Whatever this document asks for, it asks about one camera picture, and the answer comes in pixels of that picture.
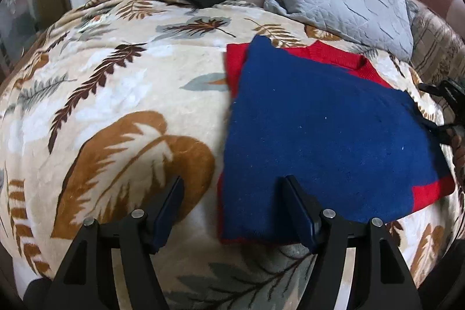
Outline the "blue and red sweater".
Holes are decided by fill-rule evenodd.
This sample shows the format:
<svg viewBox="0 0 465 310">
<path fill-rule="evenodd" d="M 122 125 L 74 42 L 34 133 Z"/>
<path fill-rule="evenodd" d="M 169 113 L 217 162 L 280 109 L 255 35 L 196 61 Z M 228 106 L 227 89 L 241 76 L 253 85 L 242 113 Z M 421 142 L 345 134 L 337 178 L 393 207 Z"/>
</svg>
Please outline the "blue and red sweater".
<svg viewBox="0 0 465 310">
<path fill-rule="evenodd" d="M 347 220 L 391 222 L 455 190 L 411 96 L 362 55 L 269 39 L 226 49 L 232 113 L 218 190 L 221 240 L 297 242 L 286 175 Z"/>
</svg>

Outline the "striped beige mattress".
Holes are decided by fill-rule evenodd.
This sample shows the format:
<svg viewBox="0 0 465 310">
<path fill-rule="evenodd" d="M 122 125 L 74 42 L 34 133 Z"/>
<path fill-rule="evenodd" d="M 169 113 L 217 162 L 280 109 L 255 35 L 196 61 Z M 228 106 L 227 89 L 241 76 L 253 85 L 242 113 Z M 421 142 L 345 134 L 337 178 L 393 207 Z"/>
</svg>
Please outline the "striped beige mattress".
<svg viewBox="0 0 465 310">
<path fill-rule="evenodd" d="M 444 79 L 464 83 L 464 41 L 438 15 L 420 9 L 412 21 L 411 66 L 424 83 Z"/>
</svg>

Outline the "leaf pattern fleece blanket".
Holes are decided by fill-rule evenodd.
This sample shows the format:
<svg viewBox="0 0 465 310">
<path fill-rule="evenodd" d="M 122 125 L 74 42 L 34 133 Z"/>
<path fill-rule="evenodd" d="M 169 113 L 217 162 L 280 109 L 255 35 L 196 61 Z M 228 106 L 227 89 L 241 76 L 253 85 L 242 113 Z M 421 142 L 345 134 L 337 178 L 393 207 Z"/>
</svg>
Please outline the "leaf pattern fleece blanket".
<svg viewBox="0 0 465 310">
<path fill-rule="evenodd" d="M 244 1 L 206 9 L 164 0 L 91 0 L 66 13 L 1 91 L 1 271 L 23 296 L 54 277 L 88 216 L 116 220 L 176 171 L 187 198 L 153 260 L 178 309 L 294 309 L 313 257 L 218 237 L 217 189 L 232 110 L 226 48 L 262 36 L 278 48 L 326 47 L 366 58 L 428 120 L 445 102 L 428 75 L 383 50 Z"/>
</svg>

